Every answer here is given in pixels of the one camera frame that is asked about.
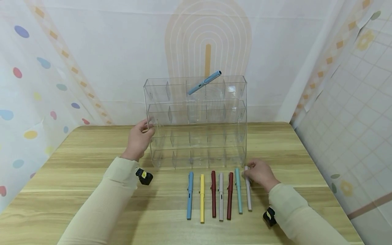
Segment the wrist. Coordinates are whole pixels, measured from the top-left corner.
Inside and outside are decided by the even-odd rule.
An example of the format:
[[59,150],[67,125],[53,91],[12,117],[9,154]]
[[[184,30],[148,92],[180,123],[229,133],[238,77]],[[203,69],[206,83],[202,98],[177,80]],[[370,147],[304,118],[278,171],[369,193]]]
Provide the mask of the wrist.
[[275,178],[260,183],[260,185],[263,186],[264,190],[267,193],[269,193],[277,184],[280,184],[280,181]]
[[127,151],[127,150],[125,150],[125,151],[120,155],[120,157],[121,157],[121,158],[124,158],[124,159],[131,160],[131,161],[137,161],[137,162],[139,162],[139,160],[140,160],[140,157],[138,157],[137,154],[135,154],[135,153],[132,152],[132,151]]

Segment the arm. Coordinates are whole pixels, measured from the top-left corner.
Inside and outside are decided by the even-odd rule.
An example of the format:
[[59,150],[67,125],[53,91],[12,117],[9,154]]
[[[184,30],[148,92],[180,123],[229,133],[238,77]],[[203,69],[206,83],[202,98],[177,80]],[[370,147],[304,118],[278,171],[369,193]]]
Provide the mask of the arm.
[[309,207],[294,188],[280,183],[271,168],[261,160],[253,160],[244,174],[269,193],[275,219],[288,238],[300,245],[349,245],[328,222]]
[[106,170],[101,183],[69,223],[58,245],[106,245],[117,220],[137,188],[138,161],[144,155],[154,128],[147,120],[131,129],[128,146]]

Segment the pen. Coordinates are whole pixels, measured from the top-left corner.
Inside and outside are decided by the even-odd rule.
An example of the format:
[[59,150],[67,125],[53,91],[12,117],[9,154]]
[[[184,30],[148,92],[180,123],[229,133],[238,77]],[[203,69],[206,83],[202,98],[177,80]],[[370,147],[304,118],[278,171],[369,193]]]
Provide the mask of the pen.
[[219,181],[219,221],[223,221],[223,173],[218,175]]
[[250,200],[250,180],[249,177],[245,177],[246,183],[246,198],[248,200],[248,211],[252,211],[252,202]]
[[199,83],[198,85],[196,85],[194,88],[192,88],[191,90],[188,91],[188,95],[193,94],[194,92],[196,92],[197,90],[201,89],[202,87],[204,87],[206,84],[210,83],[212,80],[214,80],[215,78],[219,77],[222,74],[221,71],[216,71],[213,74],[211,74],[209,77],[207,77],[204,81],[202,81],[201,83]]
[[237,187],[237,199],[238,199],[238,212],[242,214],[242,200],[241,200],[241,178],[240,178],[240,170],[236,168],[234,170],[236,175],[236,187]]
[[212,217],[216,218],[216,177],[215,177],[215,171],[211,172],[211,192],[212,192]]
[[229,187],[228,189],[228,197],[227,197],[227,219],[231,220],[231,201],[233,198],[233,172],[229,173]]
[[204,224],[204,175],[200,175],[200,223]]
[[192,195],[193,195],[193,172],[188,175],[188,205],[187,205],[187,220],[192,218]]

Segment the wall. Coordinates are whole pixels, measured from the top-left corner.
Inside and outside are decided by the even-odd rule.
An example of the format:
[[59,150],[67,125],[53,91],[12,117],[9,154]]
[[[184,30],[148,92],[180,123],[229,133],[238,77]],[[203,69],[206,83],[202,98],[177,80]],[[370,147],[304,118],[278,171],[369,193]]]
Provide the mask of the wall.
[[296,128],[364,242],[377,245],[392,240],[391,13],[392,1],[374,13]]
[[293,79],[374,2],[0,0],[0,211],[74,128],[146,117],[147,78],[244,75],[248,120],[288,122]]

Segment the dark red pen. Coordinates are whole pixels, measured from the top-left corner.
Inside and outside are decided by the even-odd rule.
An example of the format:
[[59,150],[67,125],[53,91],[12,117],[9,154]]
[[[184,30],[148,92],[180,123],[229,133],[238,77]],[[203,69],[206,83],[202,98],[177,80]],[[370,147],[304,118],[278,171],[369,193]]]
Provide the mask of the dark red pen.
[[233,172],[229,173],[229,187],[227,188],[227,219],[231,220],[231,200],[233,199]]
[[212,192],[212,217],[216,218],[216,177],[215,177],[215,171],[211,172],[211,192]]

